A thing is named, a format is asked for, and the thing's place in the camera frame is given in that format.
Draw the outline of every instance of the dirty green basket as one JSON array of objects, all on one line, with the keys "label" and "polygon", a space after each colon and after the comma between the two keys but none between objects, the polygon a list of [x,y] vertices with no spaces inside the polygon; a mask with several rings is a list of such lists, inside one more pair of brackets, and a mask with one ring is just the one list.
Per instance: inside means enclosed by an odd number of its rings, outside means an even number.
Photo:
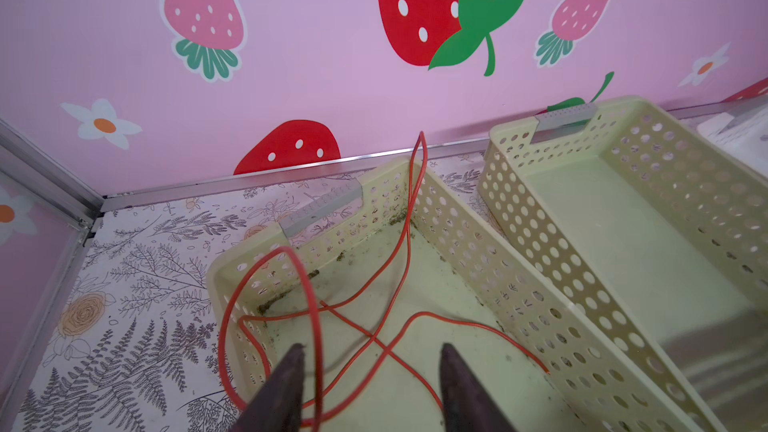
[{"label": "dirty green basket", "polygon": [[[417,164],[415,175],[420,168]],[[317,270],[312,283],[321,299],[337,302],[336,297],[327,298],[328,287],[338,290],[344,286],[338,283],[340,278],[362,277],[365,280],[376,270],[391,250],[388,245],[378,242],[380,237],[387,234],[396,237],[402,228],[408,161],[393,160],[350,183],[343,190],[337,188],[321,197],[310,204],[309,209],[303,208],[247,238],[214,261],[208,271],[207,287],[219,321],[232,291],[246,271],[269,250],[280,245],[293,244],[307,269]],[[431,309],[457,318],[483,320],[486,324],[495,322],[499,330],[537,355],[552,373],[544,374],[530,359],[492,334],[487,336],[484,335],[486,332],[475,329],[443,328],[439,323],[431,322],[409,331],[395,352],[402,354],[404,360],[424,374],[433,387],[438,386],[438,347],[443,341],[451,341],[462,354],[474,354],[466,356],[470,366],[484,380],[486,387],[497,391],[494,399],[521,432],[598,429],[684,432],[697,429],[695,422],[621,353],[598,326],[587,320],[562,292],[452,193],[434,172],[427,171],[417,199],[412,219],[416,227],[412,229],[412,275],[387,322],[390,329],[382,331],[382,340],[389,342],[410,315],[411,312],[399,312],[399,307]],[[322,215],[319,210],[344,210],[347,204],[353,204],[356,210],[334,226],[315,229],[308,225]],[[543,228],[552,226],[546,217],[541,220]],[[305,232],[319,230],[320,233],[305,234],[300,229]],[[396,263],[395,279],[382,276],[375,282],[383,281],[381,296],[385,300],[391,295],[393,286],[387,284],[395,284],[402,273],[402,262]],[[449,293],[441,292],[446,283],[454,281],[458,281],[458,287]],[[228,324],[226,353],[235,385],[246,400],[262,386],[264,365],[255,348],[238,329],[236,320],[241,314],[257,314],[268,304],[279,309],[283,301],[297,293],[293,289],[298,284],[290,261],[278,256],[252,277],[235,304],[234,316]],[[351,320],[367,321],[361,324],[375,324],[383,308],[378,304],[369,305],[366,302],[369,297],[373,296],[366,292],[340,312]],[[303,306],[301,300],[293,304]],[[350,328],[330,314],[322,316],[326,346],[333,348]],[[310,340],[307,322],[296,319],[288,324],[292,328],[304,327],[297,335],[300,341]],[[283,341],[287,332],[278,337],[282,322],[249,324],[251,331],[265,345],[270,362],[276,364],[285,350]],[[355,340],[359,338],[359,335],[354,336]],[[379,351],[374,347],[370,353]],[[494,354],[501,354],[500,361],[491,363],[486,360]],[[333,357],[334,354],[329,353],[326,361],[334,361]],[[339,359],[337,365],[340,367],[343,362]],[[407,371],[392,365],[393,362],[385,361],[385,367],[393,368],[377,375],[364,395],[339,417],[324,424],[323,429],[394,430],[406,427],[407,430],[444,430],[432,399]],[[333,376],[335,365],[328,364],[327,367],[330,370],[326,373]],[[368,367],[361,365],[358,371],[353,367],[350,374],[362,374]],[[356,384],[360,377],[350,378],[349,383]],[[311,392],[312,387],[307,384],[305,390]],[[329,395],[327,402],[332,405],[334,400],[337,398]],[[390,407],[393,400],[398,407]],[[424,417],[430,420],[429,423],[416,426],[424,421]]]},{"label": "dirty green basket", "polygon": [[[532,142],[585,117],[579,132]],[[752,349],[768,350],[762,178],[629,97],[494,127],[480,192],[539,277],[699,426],[768,429],[768,351]],[[726,343],[747,317],[754,336]],[[696,363],[676,364],[665,349],[686,341]],[[708,344],[720,349],[706,356]]]}]

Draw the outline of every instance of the pink wall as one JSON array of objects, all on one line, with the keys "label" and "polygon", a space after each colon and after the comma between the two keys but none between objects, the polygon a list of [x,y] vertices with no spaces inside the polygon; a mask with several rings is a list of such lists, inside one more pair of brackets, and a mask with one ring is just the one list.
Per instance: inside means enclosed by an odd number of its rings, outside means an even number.
[{"label": "pink wall", "polygon": [[[77,231],[47,207],[0,182],[0,390],[16,372],[17,346],[30,339],[40,299],[71,253]],[[12,208],[13,220],[8,208]]]},{"label": "pink wall", "polygon": [[[765,0],[610,0],[551,67],[534,52],[562,0],[524,0],[491,34],[487,77],[485,45],[455,66],[405,62],[378,0],[238,0],[240,68],[215,82],[173,53],[160,1],[0,0],[0,114],[103,194],[229,175],[286,120],[321,122],[354,156],[410,146],[418,130],[430,142],[463,139],[473,123],[590,100],[608,72],[601,99],[639,94],[667,108],[717,102],[768,76]],[[725,44],[727,61],[678,86]],[[119,146],[92,128],[78,137],[92,117],[60,105],[90,110],[99,99],[128,121]]]}]

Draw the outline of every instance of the orange wire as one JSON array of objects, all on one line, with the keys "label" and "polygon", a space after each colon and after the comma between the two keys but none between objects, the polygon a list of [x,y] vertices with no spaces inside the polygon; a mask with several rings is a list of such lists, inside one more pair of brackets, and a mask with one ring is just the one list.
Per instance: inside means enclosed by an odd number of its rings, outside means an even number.
[{"label": "orange wire", "polygon": [[[416,158],[416,152],[418,150],[419,143],[422,144],[422,148],[423,148],[422,168],[421,168],[421,170],[419,171],[419,174],[418,174],[418,179],[417,179],[416,187],[412,188],[413,165],[414,165],[414,160]],[[290,251],[289,256],[291,257],[291,261],[293,262],[293,264],[296,266],[297,271],[299,270],[299,267],[301,266],[303,274],[302,274],[302,272],[300,272],[299,275],[300,275],[300,277],[302,279],[302,286],[305,289],[305,293],[306,293],[306,296],[307,296],[307,302],[309,304],[309,309],[305,310],[305,311],[302,311],[302,312],[294,312],[292,314],[285,314],[285,315],[280,315],[280,316],[275,316],[275,317],[260,317],[260,316],[254,316],[254,315],[243,315],[243,316],[241,316],[238,319],[237,323],[240,326],[240,329],[245,333],[245,335],[248,338],[248,340],[254,345],[254,347],[258,351],[259,356],[261,357],[262,363],[264,364],[265,376],[267,378],[269,378],[269,376],[271,374],[271,367],[269,366],[269,361],[268,361],[268,359],[266,357],[266,351],[264,350],[264,347],[259,343],[259,341],[257,341],[256,338],[252,335],[252,333],[248,330],[245,322],[246,321],[274,322],[274,321],[279,321],[279,320],[286,320],[288,318],[302,317],[303,315],[307,315],[307,314],[310,315],[310,319],[312,320],[312,332],[313,332],[314,339],[315,339],[315,351],[316,351],[315,352],[315,399],[307,401],[306,403],[304,403],[303,407],[306,408],[306,407],[309,407],[312,404],[314,404],[315,405],[315,416],[314,416],[313,419],[304,419],[302,421],[302,427],[312,426],[312,430],[318,430],[320,428],[320,423],[321,422],[323,422],[325,420],[329,420],[331,418],[334,418],[335,416],[337,416],[338,414],[343,412],[345,408],[349,407],[351,405],[351,403],[355,399],[357,399],[358,396],[360,396],[362,391],[365,389],[365,387],[368,385],[368,383],[373,379],[373,377],[375,376],[376,372],[381,367],[381,364],[383,363],[384,359],[386,359],[386,357],[390,356],[390,355],[392,356],[392,358],[397,360],[398,363],[400,363],[400,365],[402,365],[411,374],[413,374],[414,377],[416,377],[419,381],[421,381],[422,384],[424,384],[424,386],[427,388],[429,393],[432,395],[432,397],[437,402],[437,405],[438,405],[438,407],[440,407],[440,410],[442,410],[443,409],[442,402],[440,401],[439,397],[437,396],[437,393],[435,392],[435,390],[426,381],[426,379],[424,379],[423,376],[421,376],[418,372],[416,372],[416,370],[414,370],[412,367],[410,367],[407,362],[402,360],[397,354],[395,354],[392,351],[394,349],[394,347],[398,344],[398,342],[402,339],[403,335],[405,334],[405,332],[408,329],[408,327],[410,326],[410,324],[412,322],[414,322],[419,317],[427,316],[427,317],[436,318],[437,320],[440,320],[440,321],[443,321],[443,322],[448,322],[450,324],[467,325],[467,326],[476,327],[476,328],[482,328],[482,329],[485,329],[487,331],[491,331],[494,334],[498,335],[499,337],[504,338],[505,341],[509,342],[510,344],[515,346],[516,348],[520,349],[524,354],[526,354],[531,359],[533,359],[539,365],[539,367],[541,367],[544,370],[544,372],[549,374],[549,370],[546,368],[546,366],[544,366],[544,364],[536,356],[534,356],[531,352],[526,350],[523,346],[521,346],[520,344],[518,344],[514,340],[510,339],[507,335],[503,334],[502,332],[499,332],[496,329],[494,329],[492,327],[489,327],[487,325],[484,325],[484,324],[478,324],[478,323],[475,323],[475,322],[458,321],[458,320],[455,320],[455,319],[450,319],[450,318],[443,317],[441,315],[434,314],[432,312],[417,312],[416,314],[411,316],[408,319],[408,321],[403,325],[401,331],[398,333],[398,335],[395,337],[395,339],[392,342],[390,342],[389,345],[385,346],[384,343],[381,342],[378,339],[378,334],[381,331],[381,329],[383,328],[384,323],[388,319],[389,313],[391,312],[392,307],[394,306],[395,300],[397,299],[397,296],[400,293],[400,290],[402,289],[402,286],[404,285],[405,280],[406,280],[406,278],[408,276],[408,270],[410,268],[410,263],[411,263],[410,220],[411,220],[411,216],[413,214],[414,206],[416,204],[416,197],[418,195],[418,190],[419,190],[419,188],[421,186],[422,180],[423,180],[425,172],[426,172],[426,169],[425,169],[426,163],[427,163],[427,145],[426,145],[426,139],[424,137],[424,132],[421,132],[419,134],[418,140],[416,141],[416,145],[415,145],[415,147],[413,149],[413,152],[411,154],[411,159],[410,159],[410,163],[409,163],[409,168],[408,168],[408,172],[409,172],[409,174],[408,174],[408,210],[407,210],[407,213],[406,213],[405,224],[403,225],[402,232],[400,234],[400,238],[398,240],[398,243],[396,244],[394,250],[392,251],[392,254],[389,255],[388,259],[379,268],[379,270],[377,270],[376,273],[373,274],[369,278],[369,280],[360,288],[360,290],[358,292],[354,293],[354,295],[349,297],[347,300],[342,301],[342,302],[340,302],[338,304],[334,304],[334,305],[328,305],[327,303],[325,303],[323,301],[320,301],[322,307],[318,308],[317,307],[317,303],[315,302],[314,291],[312,290],[311,284],[309,284],[309,277],[306,276],[306,270],[302,266],[302,264],[301,264],[300,260],[298,259],[298,257],[296,257],[296,255],[293,252],[292,248],[281,247],[281,248],[276,249],[275,251],[272,251],[270,254],[268,254],[267,256],[262,258],[261,260],[259,260],[248,271],[246,276],[243,278],[243,280],[240,282],[240,284],[238,285],[237,289],[235,290],[235,294],[232,297],[232,299],[230,300],[230,302],[229,302],[229,304],[228,304],[228,306],[226,308],[226,311],[224,312],[224,320],[223,320],[223,323],[222,323],[222,331],[223,331],[223,333],[220,334],[220,336],[219,336],[219,344],[220,344],[219,345],[219,373],[222,375],[222,383],[224,384],[224,388],[225,388],[225,391],[226,391],[227,395],[230,396],[230,399],[232,399],[232,401],[235,403],[235,405],[238,408],[240,408],[241,410],[244,410],[245,407],[246,407],[245,401],[242,400],[239,396],[237,396],[234,388],[231,385],[231,382],[229,381],[228,375],[226,375],[226,373],[223,372],[223,363],[224,363],[224,339],[223,339],[223,336],[226,333],[226,327],[224,325],[225,325],[225,323],[227,321],[229,321],[229,318],[230,318],[230,316],[232,314],[232,310],[233,310],[233,306],[234,306],[235,300],[240,295],[240,293],[242,292],[243,288],[245,287],[245,284],[248,282],[248,280],[250,280],[250,277],[255,273],[255,271],[259,267],[261,267],[264,263],[266,263],[270,258],[272,258],[275,255],[277,255],[278,253],[280,253],[281,249],[286,249],[286,250]],[[394,257],[399,252],[399,249],[402,246],[402,243],[403,243],[404,240],[406,240],[406,248],[407,248],[407,251],[408,251],[408,255],[407,255],[407,258],[406,258],[406,267],[405,267],[405,270],[403,271],[403,275],[402,275],[402,277],[400,279],[400,283],[398,284],[398,288],[397,288],[397,290],[395,290],[395,293],[392,295],[392,298],[389,301],[389,305],[387,307],[387,310],[384,313],[384,315],[382,317],[382,320],[379,322],[379,326],[376,328],[376,330],[373,333],[371,333],[371,332],[365,330],[364,328],[360,327],[358,324],[352,322],[348,318],[344,317],[343,315],[341,315],[341,313],[336,312],[335,309],[337,309],[339,307],[342,307],[343,305],[346,305],[346,304],[352,302],[353,300],[358,298],[366,289],[368,289],[370,284],[373,283],[373,281],[375,281],[379,277],[379,275],[381,273],[383,273],[384,270],[392,263],[392,260],[394,259]],[[362,347],[360,347],[360,349],[358,349],[357,352],[355,352],[355,354],[351,357],[350,360],[347,361],[347,363],[344,365],[344,367],[341,369],[341,371],[338,373],[338,375],[333,379],[333,381],[328,385],[328,387],[323,390],[322,389],[322,346],[321,345],[319,346],[319,344],[321,344],[320,341],[322,340],[322,338],[319,337],[319,335],[320,335],[319,312],[324,312],[324,311],[330,311],[332,314],[337,316],[339,319],[341,319],[342,321],[344,321],[348,325],[352,326],[356,330],[358,330],[358,331],[362,332],[363,334],[365,334],[369,338],[369,340]],[[322,399],[324,398],[324,396],[326,394],[328,394],[328,392],[331,389],[333,389],[333,387],[339,382],[339,380],[344,375],[344,373],[352,366],[352,363],[355,360],[357,360],[358,357],[365,350],[368,349],[370,344],[372,344],[374,342],[376,344],[378,344],[380,347],[382,347],[382,355],[376,361],[376,363],[374,364],[373,368],[370,369],[370,371],[369,371],[368,375],[365,377],[365,379],[363,379],[363,381],[351,393],[351,395],[349,397],[347,397],[347,399],[344,399],[344,401],[342,401],[339,405],[337,405],[336,407],[331,409],[331,411],[323,414],[322,413]]]}]

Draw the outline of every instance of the orange flower center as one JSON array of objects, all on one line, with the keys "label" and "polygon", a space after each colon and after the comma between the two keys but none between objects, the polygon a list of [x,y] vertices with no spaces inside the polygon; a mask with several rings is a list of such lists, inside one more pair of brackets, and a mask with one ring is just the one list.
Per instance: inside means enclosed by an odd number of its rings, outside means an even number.
[{"label": "orange flower center", "polygon": [[0,224],[7,224],[16,216],[13,209],[8,206],[0,206]]},{"label": "orange flower center", "polygon": [[118,129],[112,122],[106,119],[94,120],[94,126],[96,126],[97,129],[101,130],[105,134],[111,134]]},{"label": "orange flower center", "polygon": [[704,65],[702,65],[702,66],[701,66],[701,68],[699,69],[699,71],[697,72],[697,74],[701,75],[701,74],[703,74],[703,73],[707,72],[709,69],[711,69],[711,68],[712,68],[712,66],[713,66],[713,65],[715,65],[715,64],[714,64],[714,63],[712,63],[712,62],[707,62],[707,63],[705,63]]}]

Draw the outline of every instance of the floral tablecloth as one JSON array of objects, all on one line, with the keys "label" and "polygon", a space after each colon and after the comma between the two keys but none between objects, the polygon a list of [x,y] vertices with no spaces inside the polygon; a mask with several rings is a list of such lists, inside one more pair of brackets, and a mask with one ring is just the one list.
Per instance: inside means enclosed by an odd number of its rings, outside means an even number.
[{"label": "floral tablecloth", "polygon": [[[481,153],[429,166],[495,226]],[[104,217],[13,430],[226,431],[208,266],[244,238],[362,172],[248,188]],[[332,226],[338,218],[327,219]]]}]

